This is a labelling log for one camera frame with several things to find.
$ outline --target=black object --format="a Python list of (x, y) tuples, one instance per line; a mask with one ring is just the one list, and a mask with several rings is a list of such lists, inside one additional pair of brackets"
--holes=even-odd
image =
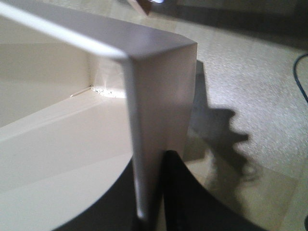
[(308, 103), (308, 97), (307, 97), (307, 95), (306, 95), (306, 92), (305, 92), (305, 90), (303, 89), (303, 87), (302, 87), (302, 85), (301, 85), (301, 83), (300, 83), (300, 81), (299, 81), (299, 79), (298, 79), (298, 76), (297, 76), (297, 65), (298, 65), (299, 61), (301, 61), (301, 59), (303, 59), (303, 58), (306, 57), (306, 56), (308, 56), (308, 53), (299, 56), (299, 57), (295, 60), (294, 65), (293, 65), (293, 76), (294, 76), (294, 79), (295, 79), (295, 81), (296, 81), (296, 84), (297, 84), (297, 86), (298, 86), (300, 92), (303, 94), (303, 96), (304, 96), (306, 102)]
[(205, 190), (175, 151), (163, 161), (163, 188), (168, 231), (265, 231)]
[(305, 229), (308, 231), (308, 216), (305, 219)]

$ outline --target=white plastic edge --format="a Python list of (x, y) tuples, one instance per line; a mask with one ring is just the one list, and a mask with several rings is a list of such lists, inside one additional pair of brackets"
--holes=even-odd
[(84, 36), (63, 26), (49, 22), (41, 17), (32, 15), (3, 2), (0, 2), (0, 15), (42, 33), (51, 35), (57, 39), (68, 42), (93, 54), (116, 60), (128, 59), (128, 55), (126, 53), (115, 47)]

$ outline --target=white surface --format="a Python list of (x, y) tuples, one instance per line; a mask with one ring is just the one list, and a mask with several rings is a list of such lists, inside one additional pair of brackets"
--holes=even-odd
[(0, 127), (90, 85), (87, 54), (63, 43), (0, 44), (0, 70)]
[(148, 222), (162, 154), (167, 149), (179, 153), (184, 149), (197, 44), (166, 31), (37, 1), (1, 2), (1, 15), (121, 63), (134, 149), (137, 211), (139, 218)]
[(129, 162), (125, 99), (91, 90), (0, 129), (0, 230), (48, 231), (102, 196)]

